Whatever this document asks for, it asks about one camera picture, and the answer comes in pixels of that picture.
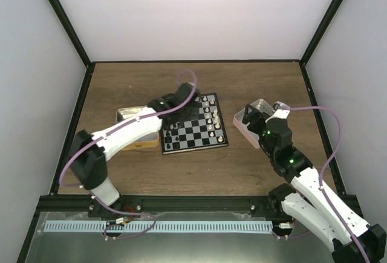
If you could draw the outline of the black and silver chessboard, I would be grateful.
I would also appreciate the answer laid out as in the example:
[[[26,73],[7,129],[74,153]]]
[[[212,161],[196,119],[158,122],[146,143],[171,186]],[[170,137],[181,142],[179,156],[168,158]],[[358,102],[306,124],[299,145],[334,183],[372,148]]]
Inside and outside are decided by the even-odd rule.
[[[204,105],[203,96],[207,96],[209,106]],[[214,105],[210,104],[212,99],[215,100]],[[196,101],[201,102],[197,119],[186,121],[183,124],[173,125],[169,129],[165,129],[164,126],[162,127],[160,137],[161,152],[163,155],[196,151],[199,149],[220,148],[229,145],[217,94],[203,94],[201,97],[196,98]],[[210,108],[210,112],[205,112],[205,108]],[[218,110],[219,123],[217,124],[214,123],[213,116],[215,109]],[[207,113],[211,113],[212,117],[207,119]],[[208,130],[208,125],[212,125],[211,130]],[[218,142],[218,137],[220,136],[224,137],[223,143]],[[179,143],[180,148],[174,149],[173,143]],[[166,144],[171,144],[170,150],[166,149]]]

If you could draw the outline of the light blue slotted strip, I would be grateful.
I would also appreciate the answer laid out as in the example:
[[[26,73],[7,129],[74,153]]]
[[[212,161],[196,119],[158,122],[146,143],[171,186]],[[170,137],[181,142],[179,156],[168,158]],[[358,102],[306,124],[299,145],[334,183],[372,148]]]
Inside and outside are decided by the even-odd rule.
[[[102,233],[252,233],[270,234],[271,221],[132,221],[125,226],[111,226],[107,221],[47,221],[45,232]]]

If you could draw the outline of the pink embossed metal tin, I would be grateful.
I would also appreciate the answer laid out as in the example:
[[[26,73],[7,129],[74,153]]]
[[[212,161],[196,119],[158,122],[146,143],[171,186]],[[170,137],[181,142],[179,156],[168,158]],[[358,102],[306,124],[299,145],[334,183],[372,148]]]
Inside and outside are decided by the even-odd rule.
[[[256,130],[260,122],[266,121],[281,107],[286,108],[287,105],[280,101],[271,105],[264,99],[258,99],[251,104],[246,104],[244,109],[237,112],[234,115],[233,124],[254,148],[259,149],[259,135]]]

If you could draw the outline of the gold metal tin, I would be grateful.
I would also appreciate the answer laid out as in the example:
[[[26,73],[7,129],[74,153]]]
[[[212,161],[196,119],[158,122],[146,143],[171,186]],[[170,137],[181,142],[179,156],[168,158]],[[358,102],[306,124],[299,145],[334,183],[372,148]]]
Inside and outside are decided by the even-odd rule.
[[[126,119],[131,119],[142,111],[145,106],[120,108],[115,114],[115,123],[118,124]],[[159,132],[153,132],[144,137],[139,138],[132,144],[123,148],[123,151],[130,151],[134,149],[153,148],[160,145],[160,134]]]

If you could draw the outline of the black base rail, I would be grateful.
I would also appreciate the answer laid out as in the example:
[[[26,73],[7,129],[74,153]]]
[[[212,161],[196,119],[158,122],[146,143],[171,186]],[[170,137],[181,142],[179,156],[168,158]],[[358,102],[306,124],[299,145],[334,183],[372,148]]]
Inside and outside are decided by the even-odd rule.
[[[234,212],[246,213],[254,218],[287,220],[287,214],[269,196],[157,196],[124,195],[112,207],[128,212]],[[106,210],[89,195],[41,196],[35,213],[87,212],[92,218],[115,218],[118,215]]]

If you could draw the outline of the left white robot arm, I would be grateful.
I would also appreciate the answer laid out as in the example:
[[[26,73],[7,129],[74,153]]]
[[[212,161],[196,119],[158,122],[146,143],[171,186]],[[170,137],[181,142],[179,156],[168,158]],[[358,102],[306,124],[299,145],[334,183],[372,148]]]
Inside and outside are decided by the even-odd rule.
[[[70,159],[60,174],[71,169],[80,187],[89,191],[111,217],[123,212],[119,191],[108,177],[107,161],[139,138],[158,132],[163,123],[196,108],[195,99],[200,95],[197,84],[182,83],[176,92],[151,100],[138,114],[110,128],[93,132],[80,131],[70,149]]]

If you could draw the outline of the metal sheet cover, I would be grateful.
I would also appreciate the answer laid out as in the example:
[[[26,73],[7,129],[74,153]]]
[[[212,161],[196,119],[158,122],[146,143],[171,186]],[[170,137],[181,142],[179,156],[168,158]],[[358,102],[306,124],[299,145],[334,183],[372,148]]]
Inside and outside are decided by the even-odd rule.
[[[47,221],[107,221],[87,213],[42,213],[20,262],[331,262],[325,244],[297,224],[290,237],[252,233],[45,232]],[[152,221],[266,221],[237,213],[162,213]]]

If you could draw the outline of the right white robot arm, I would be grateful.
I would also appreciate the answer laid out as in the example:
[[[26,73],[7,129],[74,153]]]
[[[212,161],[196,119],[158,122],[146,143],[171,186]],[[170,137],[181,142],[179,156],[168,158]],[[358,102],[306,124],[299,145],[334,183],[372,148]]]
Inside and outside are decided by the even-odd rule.
[[[299,221],[326,245],[334,262],[379,262],[385,255],[386,231],[351,209],[293,145],[287,122],[291,111],[282,102],[270,106],[259,99],[245,106],[242,118],[247,130],[258,136],[275,172],[286,180],[270,192],[269,211]]]

